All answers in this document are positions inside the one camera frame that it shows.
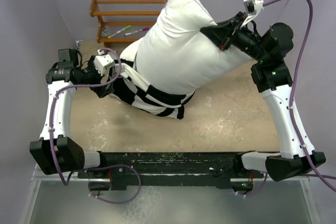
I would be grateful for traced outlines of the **black white checkered pillowcase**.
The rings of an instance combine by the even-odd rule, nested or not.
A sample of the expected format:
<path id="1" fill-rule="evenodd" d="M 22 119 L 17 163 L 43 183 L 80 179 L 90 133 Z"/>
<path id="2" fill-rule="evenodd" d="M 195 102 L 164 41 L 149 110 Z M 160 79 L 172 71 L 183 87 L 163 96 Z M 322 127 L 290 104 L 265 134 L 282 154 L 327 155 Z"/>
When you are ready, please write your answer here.
<path id="1" fill-rule="evenodd" d="M 120 61 L 115 60 L 115 69 L 110 69 L 109 76 L 114 76 L 121 68 L 118 78 L 112 83 L 115 97 L 137 109 L 155 116 L 183 119 L 185 105 L 195 92 L 188 94 L 168 94 L 150 85 L 137 71 L 135 59 L 141 39 L 131 43 L 123 50 Z"/>

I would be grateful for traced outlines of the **white pillow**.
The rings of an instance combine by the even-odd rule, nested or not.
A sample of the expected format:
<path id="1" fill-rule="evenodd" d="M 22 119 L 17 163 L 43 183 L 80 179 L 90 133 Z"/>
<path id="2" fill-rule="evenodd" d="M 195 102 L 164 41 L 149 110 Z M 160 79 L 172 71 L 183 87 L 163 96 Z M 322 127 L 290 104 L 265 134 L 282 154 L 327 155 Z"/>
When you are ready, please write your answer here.
<path id="1" fill-rule="evenodd" d="M 219 50 L 200 29 L 216 23 L 200 0 L 167 0 L 141 39 L 136 71 L 170 94 L 188 94 L 252 60 L 236 47 Z"/>

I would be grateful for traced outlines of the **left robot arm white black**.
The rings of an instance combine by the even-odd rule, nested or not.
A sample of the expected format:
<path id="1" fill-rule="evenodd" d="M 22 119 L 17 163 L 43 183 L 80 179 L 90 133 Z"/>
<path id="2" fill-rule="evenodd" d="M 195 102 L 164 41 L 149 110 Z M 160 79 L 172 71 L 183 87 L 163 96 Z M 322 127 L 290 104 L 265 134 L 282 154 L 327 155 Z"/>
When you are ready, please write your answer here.
<path id="1" fill-rule="evenodd" d="M 111 49 L 99 49 L 83 67 L 83 57 L 77 49 L 58 50 L 58 61 L 48 70 L 48 106 L 43 130 L 29 151 L 44 174 L 72 172 L 89 168 L 96 178 L 108 172 L 97 151 L 85 152 L 71 138 L 70 118 L 78 88 L 89 88 L 99 98 L 112 91 L 112 82 L 119 76 L 115 69 L 118 55 Z"/>

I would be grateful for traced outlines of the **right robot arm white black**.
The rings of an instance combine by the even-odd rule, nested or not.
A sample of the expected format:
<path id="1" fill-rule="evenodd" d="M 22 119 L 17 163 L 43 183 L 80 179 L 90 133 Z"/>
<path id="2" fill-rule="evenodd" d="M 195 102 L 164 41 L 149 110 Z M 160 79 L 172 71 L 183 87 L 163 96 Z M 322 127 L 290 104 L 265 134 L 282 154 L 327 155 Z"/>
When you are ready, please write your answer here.
<path id="1" fill-rule="evenodd" d="M 245 152 L 237 156 L 234 173 L 246 177 L 252 170 L 267 173 L 274 181 L 304 175 L 326 162 L 310 142 L 291 92 L 294 82 L 284 57 L 293 48 L 293 31 L 284 23 L 275 23 L 260 36 L 244 22 L 247 14 L 238 12 L 233 18 L 200 29 L 221 51 L 234 46 L 256 60 L 251 77 L 267 103 L 280 140 L 279 153 Z"/>

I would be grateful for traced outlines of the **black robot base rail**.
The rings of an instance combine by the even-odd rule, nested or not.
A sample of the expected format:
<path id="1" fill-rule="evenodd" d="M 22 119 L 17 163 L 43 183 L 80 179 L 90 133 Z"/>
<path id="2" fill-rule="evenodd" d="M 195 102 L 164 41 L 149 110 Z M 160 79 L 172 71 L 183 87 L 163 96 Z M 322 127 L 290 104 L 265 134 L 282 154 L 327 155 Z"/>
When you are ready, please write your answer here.
<path id="1" fill-rule="evenodd" d="M 261 172 L 246 170 L 236 152 L 103 152 L 100 171 L 79 172 L 104 189 L 128 186 L 195 186 L 251 190 Z"/>

